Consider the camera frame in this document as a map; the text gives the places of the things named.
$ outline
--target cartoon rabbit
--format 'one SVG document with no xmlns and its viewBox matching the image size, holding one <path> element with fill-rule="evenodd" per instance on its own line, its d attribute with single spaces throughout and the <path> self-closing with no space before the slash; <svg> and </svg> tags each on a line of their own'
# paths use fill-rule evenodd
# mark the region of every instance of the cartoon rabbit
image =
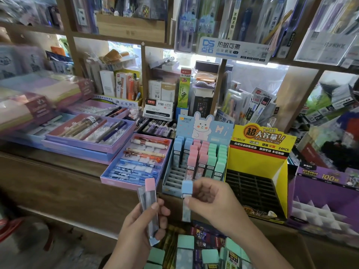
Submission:
<svg viewBox="0 0 359 269">
<path fill-rule="evenodd" d="M 209 125 L 213 120 L 212 116 L 209 116 L 206 120 L 200 119 L 200 113 L 195 113 L 195 125 L 192 138 L 199 139 L 199 140 L 208 140 L 209 134 L 211 134 L 212 130 L 209 129 Z"/>
</svg>

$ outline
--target ds logo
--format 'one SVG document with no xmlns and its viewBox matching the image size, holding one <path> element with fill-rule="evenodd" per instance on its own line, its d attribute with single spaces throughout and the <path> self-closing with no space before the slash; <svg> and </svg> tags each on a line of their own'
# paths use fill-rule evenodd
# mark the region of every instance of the ds logo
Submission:
<svg viewBox="0 0 359 269">
<path fill-rule="evenodd" d="M 202 42 L 202 53 L 213 54 L 214 40 L 204 39 Z"/>
</svg>

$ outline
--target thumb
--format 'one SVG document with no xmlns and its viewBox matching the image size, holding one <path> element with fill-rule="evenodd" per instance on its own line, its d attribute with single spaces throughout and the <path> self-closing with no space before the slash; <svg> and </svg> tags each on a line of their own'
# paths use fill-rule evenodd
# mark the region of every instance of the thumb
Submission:
<svg viewBox="0 0 359 269">
<path fill-rule="evenodd" d="M 190 208 L 191 211 L 198 213 L 200 216 L 207 218 L 209 215 L 210 204 L 202 202 L 197 198 L 187 196 L 184 202 Z"/>
<path fill-rule="evenodd" d="M 135 226 L 139 229 L 145 229 L 148 224 L 152 221 L 153 217 L 157 215 L 159 211 L 159 204 L 157 202 L 153 203 L 148 209 L 146 209 L 140 217 L 135 221 Z"/>
</svg>

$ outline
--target pink box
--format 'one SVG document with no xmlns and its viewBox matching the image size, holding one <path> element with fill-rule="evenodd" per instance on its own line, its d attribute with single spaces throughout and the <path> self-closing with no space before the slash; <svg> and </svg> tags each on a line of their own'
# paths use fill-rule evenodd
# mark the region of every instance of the pink box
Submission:
<svg viewBox="0 0 359 269">
<path fill-rule="evenodd" d="M 126 161 L 131 160 L 131 157 L 125 156 L 124 151 L 126 150 L 126 148 L 134 146 L 134 144 L 131 142 L 131 140 L 134 139 L 134 137 L 140 137 L 140 138 L 151 139 L 151 140 L 167 141 L 168 148 L 160 149 L 158 152 L 158 153 L 165 154 L 165 157 L 163 158 L 163 160 L 160 163 L 150 163 L 157 167 L 157 168 L 153 168 L 152 173 L 148 173 L 145 171 L 137 171 L 134 168 L 133 169 L 134 175 L 141 176 L 141 179 L 139 179 L 138 181 L 134 181 L 134 180 L 127 181 L 127 180 L 111 178 L 111 171 L 119 170 L 119 168 L 117 167 L 117 164 L 120 163 L 121 160 L 126 160 Z M 172 139 L 166 139 L 166 138 L 160 138 L 160 137 L 155 137 L 155 136 L 134 133 L 132 135 L 132 137 L 123 146 L 123 148 L 120 150 L 120 152 L 117 154 L 117 156 L 113 159 L 113 161 L 110 163 L 110 165 L 107 167 L 105 172 L 101 175 L 101 177 L 100 177 L 101 182 L 103 184 L 108 184 L 108 185 L 112 185 L 112 186 L 116 186 L 116 187 L 126 188 L 126 189 L 130 189 L 130 190 L 137 190 L 139 187 L 144 185 L 145 178 L 154 177 L 155 183 L 157 186 L 159 181 L 161 180 L 162 173 L 164 172 L 164 169 L 165 169 L 166 165 L 168 164 L 168 158 L 171 154 L 171 144 L 172 144 Z"/>
<path fill-rule="evenodd" d="M 118 105 L 113 104 L 113 103 L 100 102 L 100 101 L 96 101 L 96 100 L 87 100 L 82 103 L 75 103 L 71 106 L 68 106 L 68 107 L 62 109 L 62 111 L 65 113 L 72 114 L 72 115 L 78 115 L 81 113 L 85 113 L 85 112 L 80 112 L 77 110 L 77 108 L 81 107 L 81 106 L 94 106 L 97 108 L 106 109 L 106 108 L 116 107 Z M 117 115 L 114 118 L 124 119 L 129 113 L 130 113 L 130 111 L 128 109 L 126 109 L 124 112 L 120 113 L 119 115 Z"/>
<path fill-rule="evenodd" d="M 94 142 L 87 142 L 84 140 L 74 140 L 71 138 L 65 138 L 65 137 L 59 136 L 65 130 L 66 127 L 70 127 L 70 126 L 72 126 L 72 124 L 74 122 L 78 123 L 82 119 L 90 117 L 90 116 L 95 117 L 95 118 L 102 117 L 103 119 L 107 120 L 108 123 L 116 123 L 116 122 L 119 122 L 122 120 L 122 119 L 117 119 L 117 118 L 109 118 L 109 117 L 103 117 L 103 116 L 98 116 L 98 115 L 82 113 L 82 114 L 77 115 L 75 118 L 65 122 L 61 126 L 57 127 L 53 131 L 51 131 L 50 133 L 48 133 L 46 135 L 46 139 L 49 141 L 52 141 L 54 143 L 61 143 L 61 144 L 66 144 L 66 145 L 70 145 L 70 146 L 74 146 L 74 147 L 79 147 L 79 148 L 113 154 L 119 150 L 119 148 L 132 135 L 132 133 L 134 132 L 134 130 L 136 128 L 135 122 L 130 121 L 130 120 L 122 120 L 127 123 L 126 128 L 124 128 L 126 131 L 121 136 L 121 138 L 119 140 L 117 140 L 114 143 L 114 145 L 112 145 L 112 146 L 106 145 L 106 144 L 94 143 Z"/>
</svg>

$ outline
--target wooden box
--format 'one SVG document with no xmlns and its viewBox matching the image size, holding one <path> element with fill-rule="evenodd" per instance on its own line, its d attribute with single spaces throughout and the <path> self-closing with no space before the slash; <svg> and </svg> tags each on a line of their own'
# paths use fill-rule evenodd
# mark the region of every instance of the wooden box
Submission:
<svg viewBox="0 0 359 269">
<path fill-rule="evenodd" d="M 158 43 L 165 42 L 164 21 L 98 14 L 97 26 L 101 35 Z"/>
</svg>

